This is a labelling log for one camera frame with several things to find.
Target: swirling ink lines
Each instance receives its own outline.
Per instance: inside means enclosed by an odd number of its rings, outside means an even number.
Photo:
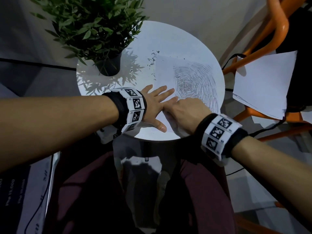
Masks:
[[[174,78],[179,98],[199,98],[212,112],[218,113],[216,82],[209,66],[192,63],[174,67]]]

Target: forearm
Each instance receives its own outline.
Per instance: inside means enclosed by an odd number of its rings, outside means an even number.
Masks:
[[[312,222],[312,168],[252,138],[244,138],[232,150],[239,163],[274,186]]]
[[[114,123],[105,96],[0,100],[0,172],[48,156]]]

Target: black and white square code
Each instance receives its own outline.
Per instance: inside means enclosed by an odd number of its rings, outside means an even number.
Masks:
[[[133,97],[133,96],[138,96],[136,93],[135,93],[135,91],[134,90],[125,90],[131,97]]]
[[[135,109],[141,109],[141,102],[139,98],[134,98],[133,99],[133,105],[135,107]]]
[[[133,113],[132,122],[138,121],[139,118],[140,118],[140,114],[141,114],[141,111],[134,112],[134,113]]]
[[[216,150],[216,146],[218,145],[218,143],[213,139],[211,139],[210,137],[208,137],[206,145],[212,150]]]
[[[222,118],[217,124],[227,129],[230,125],[232,125],[232,122],[226,120],[225,118]]]
[[[210,135],[216,139],[220,139],[223,133],[224,133],[224,130],[221,130],[220,128],[215,126],[213,130],[210,132]]]
[[[133,124],[131,124],[131,125],[128,127],[127,131],[133,130],[133,129],[135,128],[135,125],[136,125],[136,124],[138,124],[138,123],[133,123]]]

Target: plant pot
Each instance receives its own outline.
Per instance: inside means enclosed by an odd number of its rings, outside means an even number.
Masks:
[[[114,76],[120,71],[120,59],[121,53],[113,59],[106,59],[104,61],[99,61],[96,63],[96,67],[99,69],[100,73],[105,76]]]

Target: table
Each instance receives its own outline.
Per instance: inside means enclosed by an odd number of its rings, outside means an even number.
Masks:
[[[155,21],[144,21],[141,33],[136,37],[137,39],[123,50],[120,72],[115,76],[103,76],[91,60],[85,61],[87,65],[78,62],[76,75],[81,95],[101,95],[111,88],[118,87],[142,90],[145,86],[154,84],[156,64],[150,66],[148,59],[154,54],[159,54],[202,64],[209,63],[213,69],[217,100],[221,107],[225,94],[224,76],[215,56],[200,40],[177,27]],[[127,134],[146,141],[180,139],[174,132],[163,133],[146,123],[141,123]]]

